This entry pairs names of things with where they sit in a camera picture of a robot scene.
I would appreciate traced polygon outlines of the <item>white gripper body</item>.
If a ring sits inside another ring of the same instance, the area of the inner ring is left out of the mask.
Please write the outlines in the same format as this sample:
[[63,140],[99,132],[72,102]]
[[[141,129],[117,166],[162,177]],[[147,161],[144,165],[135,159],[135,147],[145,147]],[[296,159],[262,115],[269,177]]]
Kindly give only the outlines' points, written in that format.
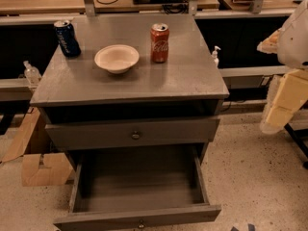
[[261,41],[257,50],[276,54],[290,68],[308,68],[308,0],[303,0],[281,28]]

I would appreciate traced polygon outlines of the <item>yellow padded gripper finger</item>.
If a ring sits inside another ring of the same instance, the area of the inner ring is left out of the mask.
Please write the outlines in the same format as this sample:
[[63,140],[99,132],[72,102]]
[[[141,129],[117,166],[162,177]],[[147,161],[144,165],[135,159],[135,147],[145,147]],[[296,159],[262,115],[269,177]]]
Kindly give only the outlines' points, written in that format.
[[283,76],[275,75],[269,85],[260,130],[265,134],[278,133],[307,101],[307,70],[296,69]]

